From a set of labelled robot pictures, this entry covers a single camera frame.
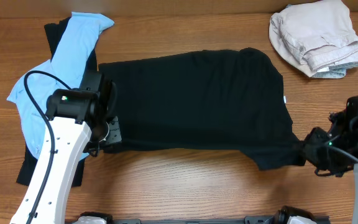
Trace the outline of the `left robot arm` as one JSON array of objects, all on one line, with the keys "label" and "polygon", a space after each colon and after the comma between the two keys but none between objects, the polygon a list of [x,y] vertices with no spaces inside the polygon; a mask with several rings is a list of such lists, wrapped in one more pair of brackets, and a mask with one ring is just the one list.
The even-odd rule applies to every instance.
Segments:
[{"label": "left robot arm", "polygon": [[64,223],[67,200],[83,152],[97,156],[109,136],[115,84],[85,72],[79,88],[65,86],[47,99],[45,137],[27,192],[11,223]]}]

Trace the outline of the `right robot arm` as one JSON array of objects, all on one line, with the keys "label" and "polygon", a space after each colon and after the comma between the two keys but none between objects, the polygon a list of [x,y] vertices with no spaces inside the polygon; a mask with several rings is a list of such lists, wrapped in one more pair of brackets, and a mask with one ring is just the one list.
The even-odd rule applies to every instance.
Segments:
[{"label": "right robot arm", "polygon": [[358,223],[358,96],[348,98],[346,108],[329,115],[329,131],[313,128],[301,145],[301,155],[321,177],[342,177],[352,171],[355,200],[352,223]]}]

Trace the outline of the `black t-shirt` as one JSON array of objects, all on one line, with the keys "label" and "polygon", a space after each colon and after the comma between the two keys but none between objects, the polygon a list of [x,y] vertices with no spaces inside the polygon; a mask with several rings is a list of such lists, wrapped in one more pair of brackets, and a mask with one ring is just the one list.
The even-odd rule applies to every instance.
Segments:
[{"label": "black t-shirt", "polygon": [[305,164],[283,77],[259,50],[203,50],[99,70],[116,84],[122,150],[238,150],[260,170]]}]

